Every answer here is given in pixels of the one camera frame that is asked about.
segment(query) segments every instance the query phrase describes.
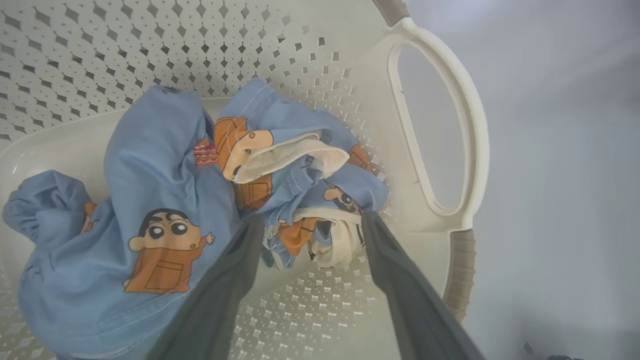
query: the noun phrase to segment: gray floor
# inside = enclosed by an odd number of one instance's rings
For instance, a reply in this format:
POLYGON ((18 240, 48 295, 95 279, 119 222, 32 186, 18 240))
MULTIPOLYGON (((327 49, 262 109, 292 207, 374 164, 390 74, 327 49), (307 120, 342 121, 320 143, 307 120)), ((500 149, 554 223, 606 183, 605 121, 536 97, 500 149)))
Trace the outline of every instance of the gray floor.
MULTIPOLYGON (((533 359, 526 341, 538 358, 639 359, 640 2, 408 5, 465 64, 488 119, 467 331, 487 359, 533 359)), ((436 195, 454 204, 451 102, 415 51, 400 64, 436 195)))

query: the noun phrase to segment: cartoon hand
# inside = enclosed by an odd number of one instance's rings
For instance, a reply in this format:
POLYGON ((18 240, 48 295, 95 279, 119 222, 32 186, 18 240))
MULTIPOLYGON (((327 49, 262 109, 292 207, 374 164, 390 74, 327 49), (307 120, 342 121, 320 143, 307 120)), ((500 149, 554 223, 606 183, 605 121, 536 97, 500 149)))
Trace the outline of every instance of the cartoon hand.
POLYGON ((215 236, 213 236, 211 233, 207 234, 207 236, 205 236, 205 239, 207 240, 207 243, 209 245, 213 244, 213 240, 216 239, 215 236))

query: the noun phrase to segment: white handle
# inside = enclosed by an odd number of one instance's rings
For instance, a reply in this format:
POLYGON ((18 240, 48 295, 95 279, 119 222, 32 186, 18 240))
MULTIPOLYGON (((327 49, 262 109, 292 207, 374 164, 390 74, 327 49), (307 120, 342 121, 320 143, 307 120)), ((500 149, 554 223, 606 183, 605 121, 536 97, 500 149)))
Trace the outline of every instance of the white handle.
POLYGON ((480 96, 459 59, 434 34, 416 26, 409 17, 399 21, 393 27, 392 33, 395 35, 396 44, 390 54, 389 74, 411 155, 416 160, 416 164, 422 165, 416 168, 420 184, 429 206, 435 213, 449 220, 458 218, 460 222, 454 222, 458 223, 462 229, 469 229, 472 226, 473 216, 482 202, 489 171, 489 138, 480 96), (464 144, 465 177, 462 198, 454 211, 447 212, 435 200, 401 91, 397 60, 402 45, 406 44, 417 48, 434 66, 447 86, 458 113, 464 144))

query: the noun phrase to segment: white plastic basket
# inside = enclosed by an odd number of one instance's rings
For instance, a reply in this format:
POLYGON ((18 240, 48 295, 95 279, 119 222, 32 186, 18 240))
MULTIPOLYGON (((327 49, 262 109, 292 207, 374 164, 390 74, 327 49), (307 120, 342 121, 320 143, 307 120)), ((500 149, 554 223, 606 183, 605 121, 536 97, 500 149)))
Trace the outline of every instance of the white plastic basket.
MULTIPOLYGON (((470 229, 488 171, 486 121, 458 59, 413 23, 401 0, 7 0, 0 10, 1 204, 23 179, 48 169, 82 179, 100 201, 108 196, 107 141, 149 86, 198 90, 215 118, 225 98, 260 76, 357 135, 390 188, 383 218, 464 317, 474 273, 470 229), (465 179, 452 211, 433 196, 404 103, 397 59, 407 44, 440 73, 458 111, 465 179)), ((0 360, 50 359, 11 293, 33 246, 4 224, 0 236, 0 360)), ((230 358, 398 357, 365 254, 345 270, 318 270, 302 258, 282 274, 260 266, 230 358)))

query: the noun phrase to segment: cartoon hair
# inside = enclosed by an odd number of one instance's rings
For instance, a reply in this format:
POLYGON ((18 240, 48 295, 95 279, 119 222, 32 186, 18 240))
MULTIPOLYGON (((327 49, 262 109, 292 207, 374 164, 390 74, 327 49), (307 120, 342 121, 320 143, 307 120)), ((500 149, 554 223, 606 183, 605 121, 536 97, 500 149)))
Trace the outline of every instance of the cartoon hair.
POLYGON ((147 229, 149 227, 149 223, 151 221, 162 221, 162 218, 156 217, 154 216, 155 214, 158 213, 166 213, 166 215, 164 216, 167 220, 171 220, 171 216, 172 215, 178 215, 179 217, 183 218, 184 220, 189 220, 189 217, 187 217, 187 214, 181 212, 180 210, 174 210, 174 209, 155 209, 150 211, 145 218, 142 220, 142 225, 140 225, 140 231, 138 232, 138 236, 140 237, 144 237, 145 233, 147 232, 147 229))

